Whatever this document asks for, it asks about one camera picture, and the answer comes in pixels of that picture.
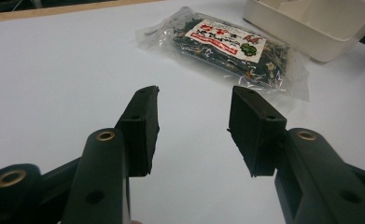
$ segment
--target white tabletop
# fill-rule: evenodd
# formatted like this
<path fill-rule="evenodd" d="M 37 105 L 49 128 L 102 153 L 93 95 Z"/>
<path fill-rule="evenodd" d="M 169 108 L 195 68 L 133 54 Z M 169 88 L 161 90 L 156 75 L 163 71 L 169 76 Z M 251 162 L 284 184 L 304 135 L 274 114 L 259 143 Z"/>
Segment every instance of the white tabletop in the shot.
<path fill-rule="evenodd" d="M 183 6 L 239 25 L 244 0 L 175 0 L 0 22 L 0 168 L 48 172 L 113 127 L 134 92 L 158 85 L 161 131 L 152 175 L 132 178 L 144 224 L 284 223 L 274 177 L 251 178 L 228 128 L 233 81 L 204 63 L 137 47 L 136 30 Z M 365 46 L 308 61 L 310 101 L 265 95 L 287 119 L 324 135 L 365 170 Z"/>

